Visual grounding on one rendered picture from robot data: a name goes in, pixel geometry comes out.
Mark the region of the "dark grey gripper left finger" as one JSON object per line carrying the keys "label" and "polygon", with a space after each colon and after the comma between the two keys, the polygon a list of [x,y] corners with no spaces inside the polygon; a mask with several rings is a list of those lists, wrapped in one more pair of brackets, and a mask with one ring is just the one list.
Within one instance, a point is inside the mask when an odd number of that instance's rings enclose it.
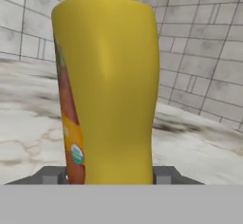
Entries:
{"label": "dark grey gripper left finger", "polygon": [[34,175],[12,181],[9,184],[67,184],[65,166],[45,166]]}

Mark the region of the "yellow mustard bottle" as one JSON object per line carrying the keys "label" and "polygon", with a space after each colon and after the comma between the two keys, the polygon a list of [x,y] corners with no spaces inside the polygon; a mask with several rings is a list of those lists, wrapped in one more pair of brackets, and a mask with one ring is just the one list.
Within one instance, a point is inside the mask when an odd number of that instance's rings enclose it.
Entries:
{"label": "yellow mustard bottle", "polygon": [[159,42],[151,6],[65,0],[51,20],[69,183],[152,183]]}

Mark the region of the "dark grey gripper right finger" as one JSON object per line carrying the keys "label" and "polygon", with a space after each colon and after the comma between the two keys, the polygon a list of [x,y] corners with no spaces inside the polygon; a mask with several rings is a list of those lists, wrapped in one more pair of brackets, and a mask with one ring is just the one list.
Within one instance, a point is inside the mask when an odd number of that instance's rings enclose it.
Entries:
{"label": "dark grey gripper right finger", "polygon": [[201,185],[201,182],[183,176],[174,166],[154,166],[153,171],[155,184]]}

